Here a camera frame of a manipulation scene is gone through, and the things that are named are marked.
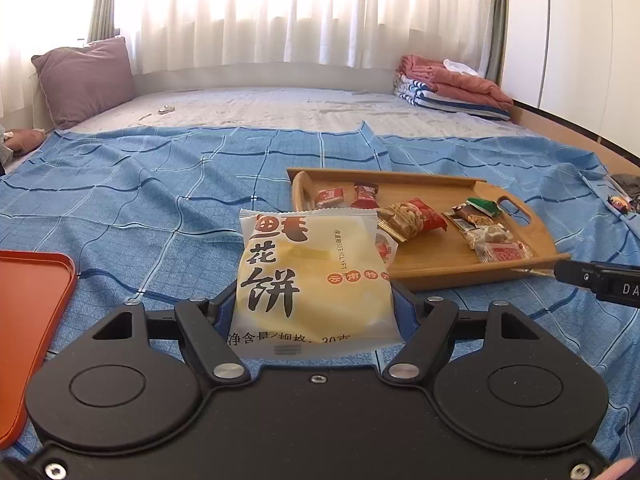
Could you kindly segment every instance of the gold snack package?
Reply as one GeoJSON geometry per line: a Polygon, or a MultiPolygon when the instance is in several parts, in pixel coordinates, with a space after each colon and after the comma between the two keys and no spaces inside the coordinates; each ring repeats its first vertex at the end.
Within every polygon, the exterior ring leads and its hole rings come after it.
{"type": "Polygon", "coordinates": [[[228,343],[243,358],[318,359],[402,342],[375,210],[240,211],[228,343]]]}

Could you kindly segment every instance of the green curtain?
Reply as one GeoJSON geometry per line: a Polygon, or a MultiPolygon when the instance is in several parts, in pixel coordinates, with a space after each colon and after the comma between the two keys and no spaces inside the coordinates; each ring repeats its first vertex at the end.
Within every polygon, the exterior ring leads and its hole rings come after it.
{"type": "Polygon", "coordinates": [[[113,25],[114,0],[94,0],[94,10],[91,13],[91,23],[86,42],[106,40],[115,36],[113,25]]]}
{"type": "Polygon", "coordinates": [[[494,0],[494,26],[491,33],[491,50],[489,51],[486,78],[496,83],[502,71],[504,41],[507,29],[507,4],[508,0],[494,0]]]}

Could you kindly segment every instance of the green snack package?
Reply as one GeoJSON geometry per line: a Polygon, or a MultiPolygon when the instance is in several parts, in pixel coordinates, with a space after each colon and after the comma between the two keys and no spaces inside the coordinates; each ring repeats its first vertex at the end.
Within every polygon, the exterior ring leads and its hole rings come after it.
{"type": "Polygon", "coordinates": [[[485,215],[489,215],[491,218],[495,218],[502,214],[500,208],[498,208],[497,203],[493,200],[486,200],[484,198],[477,198],[475,196],[469,197],[466,199],[466,203],[472,205],[478,211],[482,211],[485,215]]]}

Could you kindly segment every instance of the purple pillow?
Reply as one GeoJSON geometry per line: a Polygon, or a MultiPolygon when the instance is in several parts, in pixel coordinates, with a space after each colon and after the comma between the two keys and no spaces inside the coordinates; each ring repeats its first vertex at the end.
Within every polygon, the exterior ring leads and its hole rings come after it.
{"type": "Polygon", "coordinates": [[[51,118],[62,130],[136,96],[124,38],[55,48],[31,62],[51,118]]]}

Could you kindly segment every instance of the orange tray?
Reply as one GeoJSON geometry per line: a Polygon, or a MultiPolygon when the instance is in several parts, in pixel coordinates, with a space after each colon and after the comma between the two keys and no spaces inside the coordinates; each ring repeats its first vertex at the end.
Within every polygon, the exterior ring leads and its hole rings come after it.
{"type": "Polygon", "coordinates": [[[313,209],[318,191],[331,187],[343,187],[344,201],[350,204],[355,195],[354,182],[373,182],[380,186],[377,196],[380,206],[418,197],[442,213],[471,196],[477,196],[498,204],[511,202],[528,217],[528,225],[521,225],[506,214],[500,217],[500,222],[514,234],[515,240],[531,248],[533,257],[527,260],[481,263],[476,252],[469,248],[449,219],[446,219],[447,231],[435,229],[400,244],[389,275],[401,280],[411,290],[434,290],[522,278],[523,273],[514,269],[551,269],[556,261],[570,257],[570,254],[556,251],[544,223],[522,200],[480,178],[311,168],[289,168],[287,173],[292,182],[291,203],[294,211],[313,209]]]}
{"type": "Polygon", "coordinates": [[[64,254],[0,251],[0,449],[20,436],[24,391],[76,288],[64,254]]]}

